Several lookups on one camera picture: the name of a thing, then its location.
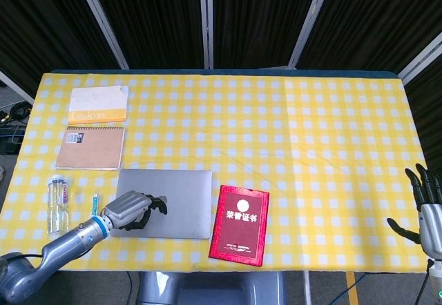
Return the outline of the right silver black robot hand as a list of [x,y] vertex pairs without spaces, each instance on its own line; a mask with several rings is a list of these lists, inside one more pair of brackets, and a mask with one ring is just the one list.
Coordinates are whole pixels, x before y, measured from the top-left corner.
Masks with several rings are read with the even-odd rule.
[[392,218],[387,218],[387,223],[396,234],[421,245],[429,258],[441,261],[441,176],[421,164],[416,164],[416,170],[420,177],[409,168],[405,169],[405,174],[412,185],[419,232],[400,227]]

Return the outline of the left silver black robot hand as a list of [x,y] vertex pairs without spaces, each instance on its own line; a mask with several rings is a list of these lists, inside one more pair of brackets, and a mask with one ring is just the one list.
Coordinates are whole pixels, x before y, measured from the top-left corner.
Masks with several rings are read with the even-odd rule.
[[112,229],[142,230],[148,224],[153,210],[166,215],[167,198],[131,190],[107,204],[99,215],[110,221]]

